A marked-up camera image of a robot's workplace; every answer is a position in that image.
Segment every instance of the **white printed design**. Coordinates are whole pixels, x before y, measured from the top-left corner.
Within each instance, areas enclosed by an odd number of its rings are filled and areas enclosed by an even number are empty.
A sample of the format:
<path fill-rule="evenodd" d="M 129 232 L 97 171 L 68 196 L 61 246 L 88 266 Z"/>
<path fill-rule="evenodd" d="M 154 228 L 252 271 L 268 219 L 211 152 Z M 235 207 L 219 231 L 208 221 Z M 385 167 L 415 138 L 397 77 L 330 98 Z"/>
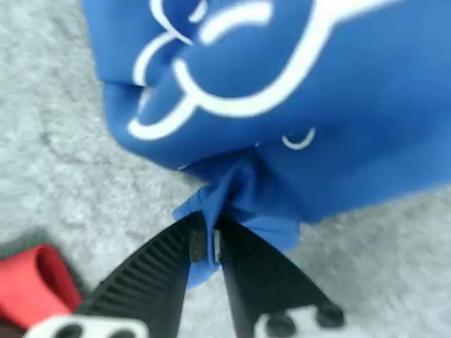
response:
<path fill-rule="evenodd" d="M 306 28 L 280 75 L 253 95 L 225 98 L 210 94 L 196 83 L 188 64 L 178 58 L 173 63 L 173 72 L 184 93 L 183 97 L 159 122 L 143 125 L 135 118 L 128 125 L 128 129 L 134 137 L 151 141 L 174 133 L 192 117 L 197 108 L 224 118 L 251 118 L 266 113 L 284 102 L 299 87 L 318 60 L 338 23 L 401 1 L 405 0 L 314 0 Z M 168 31 L 150 42 L 138 57 L 134 72 L 137 85 L 145 83 L 145 70 L 158 49 L 175 38 L 187 44 L 192 43 L 187 37 L 174 32 L 173 26 L 163 14 L 162 2 L 163 0 L 151 0 L 151 10 Z M 272 0 L 247 1 L 217 13 L 202 24 L 200 42 L 207 46 L 212 45 L 241 25 L 268 25 L 273 15 L 274 3 Z M 205 12 L 202 8 L 196 11 Z M 290 144 L 287 141 L 288 139 L 283 139 L 283 143 L 290 145 L 292 149 L 302 149 L 305 145 L 304 141 L 301 144 Z"/>

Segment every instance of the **white plastic part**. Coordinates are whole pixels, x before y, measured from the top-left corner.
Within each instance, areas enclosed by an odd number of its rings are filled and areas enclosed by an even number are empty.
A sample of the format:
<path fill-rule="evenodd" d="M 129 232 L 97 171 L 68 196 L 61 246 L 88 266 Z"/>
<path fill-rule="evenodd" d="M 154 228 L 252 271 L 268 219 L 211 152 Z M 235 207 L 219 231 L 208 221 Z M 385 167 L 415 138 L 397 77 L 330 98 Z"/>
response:
<path fill-rule="evenodd" d="M 86 315 L 51 317 L 31 328 L 23 338 L 57 338 L 70 325 L 81 327 L 80 338 L 112 338 L 123 330 L 132 332 L 135 338 L 151 338 L 147 326 L 138 320 Z"/>
<path fill-rule="evenodd" d="M 358 327 L 345 325 L 338 329 L 324 329 L 316 322 L 315 306 L 294 308 L 286 311 L 296 325 L 296 334 L 291 338 L 370 338 Z M 255 338 L 268 338 L 266 322 L 269 315 L 262 315 L 254 327 Z"/>

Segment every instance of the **gray carpet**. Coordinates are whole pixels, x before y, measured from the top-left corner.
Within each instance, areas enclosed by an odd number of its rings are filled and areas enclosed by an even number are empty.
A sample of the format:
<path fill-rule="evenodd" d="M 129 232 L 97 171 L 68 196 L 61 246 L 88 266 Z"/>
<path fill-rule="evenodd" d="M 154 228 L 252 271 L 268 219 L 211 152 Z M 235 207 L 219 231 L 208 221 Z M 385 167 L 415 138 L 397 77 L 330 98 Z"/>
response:
<path fill-rule="evenodd" d="M 76 0 L 0 0 L 0 256 L 51 242 L 85 292 L 199 186 L 117 147 L 93 67 Z M 290 257 L 373 337 L 451 337 L 451 190 L 303 233 Z M 233 337 L 221 274 L 189 291 L 181 337 Z"/>

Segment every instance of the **drawstring bag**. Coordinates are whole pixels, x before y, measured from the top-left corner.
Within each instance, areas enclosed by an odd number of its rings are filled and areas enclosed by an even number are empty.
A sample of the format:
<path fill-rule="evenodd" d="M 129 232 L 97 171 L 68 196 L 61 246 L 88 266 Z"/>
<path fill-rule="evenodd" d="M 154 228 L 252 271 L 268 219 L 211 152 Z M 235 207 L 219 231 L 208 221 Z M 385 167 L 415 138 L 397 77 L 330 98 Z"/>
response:
<path fill-rule="evenodd" d="M 451 1 L 83 8 L 111 135 L 208 183 L 175 216 L 202 210 L 209 234 L 227 213 L 285 250 L 301 222 L 451 179 Z"/>

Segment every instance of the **blue cloth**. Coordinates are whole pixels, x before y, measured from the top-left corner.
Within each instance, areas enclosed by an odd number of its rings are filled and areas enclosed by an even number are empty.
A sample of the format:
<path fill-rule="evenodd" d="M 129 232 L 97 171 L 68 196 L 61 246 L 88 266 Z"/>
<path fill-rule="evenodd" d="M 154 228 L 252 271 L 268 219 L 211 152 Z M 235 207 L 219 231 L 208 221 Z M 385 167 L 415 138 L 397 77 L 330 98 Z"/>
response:
<path fill-rule="evenodd" d="M 451 179 L 449 0 L 85 0 L 112 136 L 279 249 Z M 216 265 L 193 266 L 190 286 Z"/>

